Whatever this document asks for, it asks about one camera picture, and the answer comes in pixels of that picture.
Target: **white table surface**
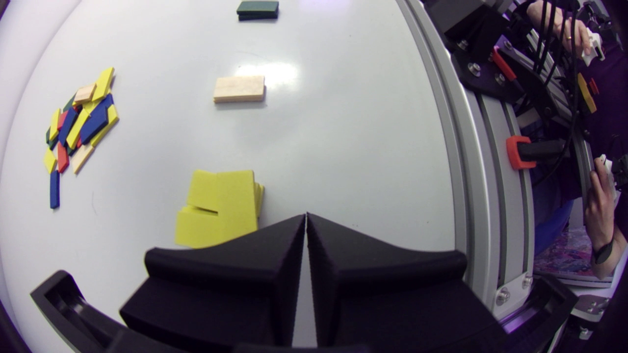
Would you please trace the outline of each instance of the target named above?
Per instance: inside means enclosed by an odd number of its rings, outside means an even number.
[[[69,348],[29,293],[58,269],[118,309],[176,248],[192,171],[252,169],[260,227],[304,212],[430,251],[454,248],[447,154],[430,83],[394,1],[282,1],[277,21],[237,21],[239,1],[83,0],[28,82],[0,179],[0,251],[35,352]],[[52,112],[116,68],[119,124],[49,208]],[[262,103],[214,105],[217,77],[261,74]],[[307,251],[294,345],[315,345]]]

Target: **colorful book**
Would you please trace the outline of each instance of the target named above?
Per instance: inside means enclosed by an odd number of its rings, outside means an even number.
[[[534,257],[534,273],[552,274],[566,285],[610,288],[609,277],[598,279],[591,269],[591,240],[584,227],[562,232],[554,243]]]

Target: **wristwatch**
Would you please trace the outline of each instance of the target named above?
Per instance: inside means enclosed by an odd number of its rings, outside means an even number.
[[[602,264],[609,259],[610,253],[613,251],[613,241],[602,246],[598,251],[593,252],[595,264]]]

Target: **bolt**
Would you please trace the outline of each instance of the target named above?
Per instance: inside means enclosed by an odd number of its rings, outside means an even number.
[[[497,81],[497,83],[500,86],[503,86],[504,83],[506,82],[506,78],[501,73],[496,73],[495,74],[495,81]]]
[[[471,73],[476,76],[476,77],[480,77],[480,71],[482,70],[480,68],[480,65],[477,65],[476,63],[469,63],[467,65],[467,68],[469,69],[469,71],[471,71]]]
[[[529,273],[526,273],[526,277],[523,279],[523,282],[521,283],[521,288],[523,289],[530,288],[530,286],[532,286],[533,281],[534,281],[534,278],[532,278],[532,275]]]
[[[466,50],[468,46],[469,42],[467,42],[466,40],[461,40],[458,42],[458,47],[462,50]]]
[[[508,301],[508,299],[510,299],[510,292],[508,291],[508,288],[503,287],[497,294],[497,300],[495,301],[497,303],[497,306],[503,305],[505,302]]]

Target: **human hand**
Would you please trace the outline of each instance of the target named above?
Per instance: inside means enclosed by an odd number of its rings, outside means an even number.
[[[556,36],[560,35],[560,29],[563,23],[561,22],[558,25],[558,28],[554,29],[554,34]],[[578,59],[582,59],[582,52],[586,55],[591,54],[591,41],[589,40],[587,26],[585,26],[584,22],[579,19],[576,20],[576,32],[575,32],[575,44],[576,44],[576,57]],[[567,49],[568,52],[571,53],[571,18],[568,18],[565,21],[565,32],[563,33],[563,37],[561,38],[561,42],[563,47]]]
[[[543,17],[543,2],[541,0],[535,1],[528,7],[526,12],[534,27],[538,30],[547,31],[547,27],[550,25],[550,14],[551,14],[551,4],[547,3],[546,11],[545,11],[545,25],[543,29],[541,29],[541,18]],[[556,8],[556,14],[554,15],[554,23],[552,25],[552,32],[556,37],[560,36],[560,31],[563,27],[563,10],[560,8]],[[560,38],[563,47],[571,53],[571,18],[568,18],[565,21],[565,32],[563,33],[563,37]],[[582,58],[582,52],[589,55],[591,54],[591,42],[588,37],[587,26],[580,21],[576,20],[576,33],[575,33],[575,44],[576,44],[576,56],[577,58]]]
[[[588,191],[588,205],[585,210],[585,225],[591,238],[593,250],[598,251],[613,239],[615,229],[615,200],[613,185],[604,167],[604,161],[596,158],[595,171],[591,171],[591,188]]]

